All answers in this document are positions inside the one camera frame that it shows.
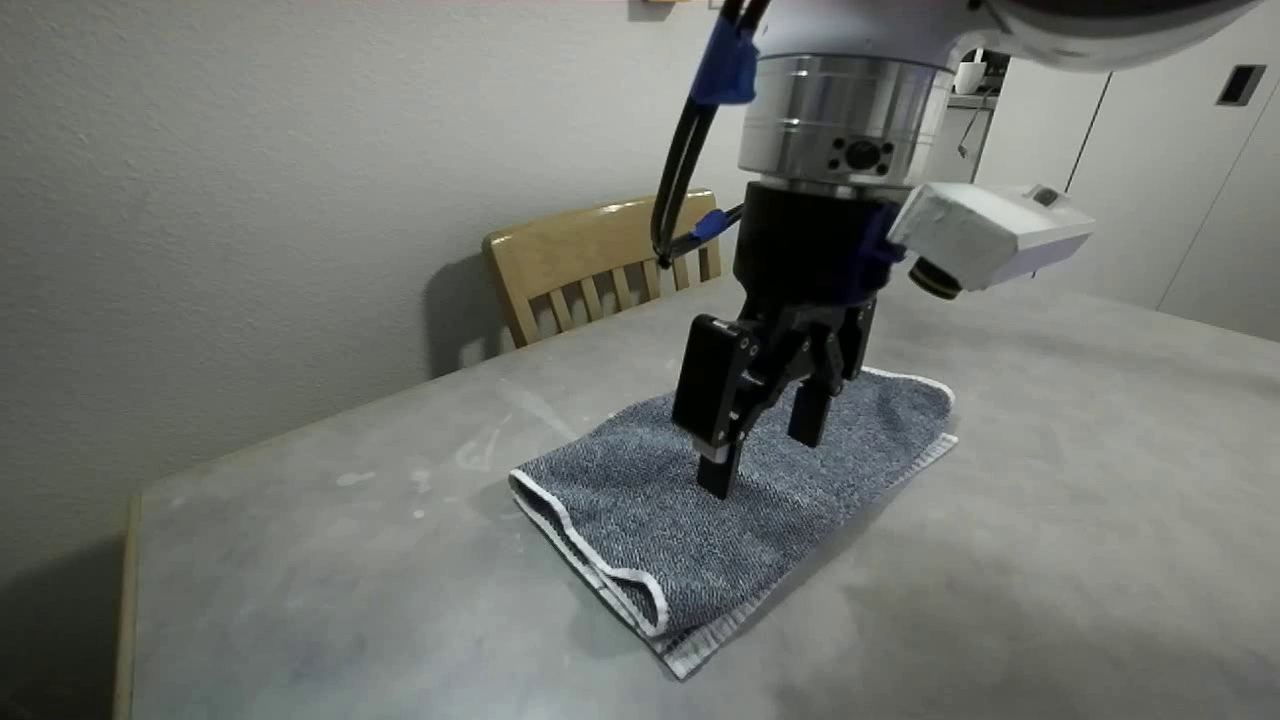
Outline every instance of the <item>white table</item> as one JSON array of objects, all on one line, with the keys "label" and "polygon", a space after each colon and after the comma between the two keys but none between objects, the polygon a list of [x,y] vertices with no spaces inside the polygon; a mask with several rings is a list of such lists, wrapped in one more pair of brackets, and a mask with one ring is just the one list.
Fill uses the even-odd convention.
[{"label": "white table", "polygon": [[884,299],[960,446],[691,682],[503,470],[667,390],[713,283],[139,494],[135,720],[1280,714],[1280,349],[1036,289]]}]

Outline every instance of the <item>wooden chair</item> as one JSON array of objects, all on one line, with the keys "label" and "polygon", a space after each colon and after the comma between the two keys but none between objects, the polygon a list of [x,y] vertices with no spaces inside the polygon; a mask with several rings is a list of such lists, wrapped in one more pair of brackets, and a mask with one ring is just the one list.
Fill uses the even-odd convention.
[{"label": "wooden chair", "polygon": [[[674,235],[713,207],[713,192],[686,192]],[[518,349],[538,335],[538,304],[550,304],[554,333],[568,333],[581,323],[570,299],[583,304],[586,320],[599,320],[613,310],[604,304],[607,294],[614,294],[614,307],[634,307],[664,291],[649,239],[649,212],[650,198],[620,198],[532,221],[484,239]],[[705,243],[691,256],[701,256],[701,279],[719,277],[719,243]],[[673,283],[674,291],[691,289],[686,256],[673,261]]]}]

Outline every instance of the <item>gray towel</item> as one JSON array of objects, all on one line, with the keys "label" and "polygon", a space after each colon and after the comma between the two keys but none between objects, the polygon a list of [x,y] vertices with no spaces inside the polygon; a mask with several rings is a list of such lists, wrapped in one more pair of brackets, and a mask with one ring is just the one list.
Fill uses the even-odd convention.
[{"label": "gray towel", "polygon": [[695,482],[667,395],[513,470],[529,518],[679,679],[954,444],[928,380],[858,376],[820,446],[789,437],[789,409],[759,415],[726,499]]}]

